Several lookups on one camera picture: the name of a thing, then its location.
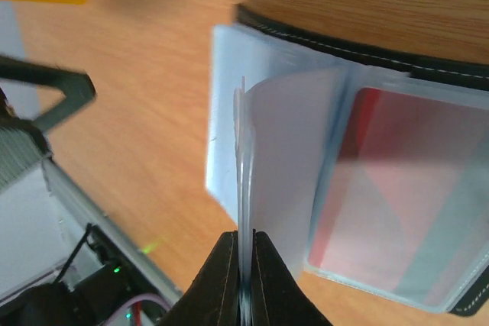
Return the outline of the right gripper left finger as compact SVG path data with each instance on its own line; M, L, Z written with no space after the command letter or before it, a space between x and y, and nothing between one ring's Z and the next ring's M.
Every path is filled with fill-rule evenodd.
M223 233L180 300L160 326L218 326L238 323L238 235Z

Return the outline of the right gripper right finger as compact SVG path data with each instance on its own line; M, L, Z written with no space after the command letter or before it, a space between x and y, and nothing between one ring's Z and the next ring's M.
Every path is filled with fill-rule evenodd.
M297 285L263 231L254 232L251 318L253 325L332 325Z

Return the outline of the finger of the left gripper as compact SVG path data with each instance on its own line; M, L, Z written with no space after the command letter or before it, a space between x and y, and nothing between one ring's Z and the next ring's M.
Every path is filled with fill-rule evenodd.
M86 73L17 60L1 55L1 78L35 86L58 89L64 98L37 116L32 124L40 131L50 131L96 97L92 80Z

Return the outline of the black card holder wallet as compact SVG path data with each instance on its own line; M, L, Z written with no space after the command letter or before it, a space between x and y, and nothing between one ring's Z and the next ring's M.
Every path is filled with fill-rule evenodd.
M254 232L292 276L303 270L410 307L471 317L488 301L488 261L445 308L420 308L328 276L308 262L319 197L364 88L488 109L488 67L329 37L238 5L212 31L206 188L238 226L238 270L251 284Z

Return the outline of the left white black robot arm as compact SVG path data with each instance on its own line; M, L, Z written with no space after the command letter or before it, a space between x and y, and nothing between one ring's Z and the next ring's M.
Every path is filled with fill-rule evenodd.
M1 323L158 324L178 290L56 163L47 139L95 98L91 79L8 56L1 79L62 94L32 118L1 98Z

